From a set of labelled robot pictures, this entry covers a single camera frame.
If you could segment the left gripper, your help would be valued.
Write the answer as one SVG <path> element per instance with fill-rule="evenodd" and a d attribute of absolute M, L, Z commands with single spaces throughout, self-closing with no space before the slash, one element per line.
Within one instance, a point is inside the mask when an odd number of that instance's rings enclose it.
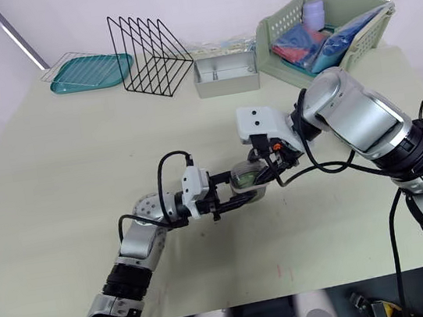
<path fill-rule="evenodd" d="M 233 195 L 228 201 L 220 203 L 218 195 L 218 184 L 234 183 L 235 174 L 232 171 L 226 171 L 210 175 L 206 172 L 208 179 L 208 192 L 201 200 L 201 212 L 205 215 L 211 214 L 215 222 L 221 219 L 220 212 L 229 212 L 251 203 L 258 195 L 257 191 L 248 191 Z"/>

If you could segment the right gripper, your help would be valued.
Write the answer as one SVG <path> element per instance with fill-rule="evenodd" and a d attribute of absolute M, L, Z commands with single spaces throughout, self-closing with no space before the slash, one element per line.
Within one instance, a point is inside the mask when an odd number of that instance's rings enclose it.
<path fill-rule="evenodd" d="M 299 162 L 300 151 L 282 139 L 269 138 L 265 134 L 252 134 L 250 135 L 250 142 L 249 162 L 270 159 L 278 170 L 294 167 Z"/>

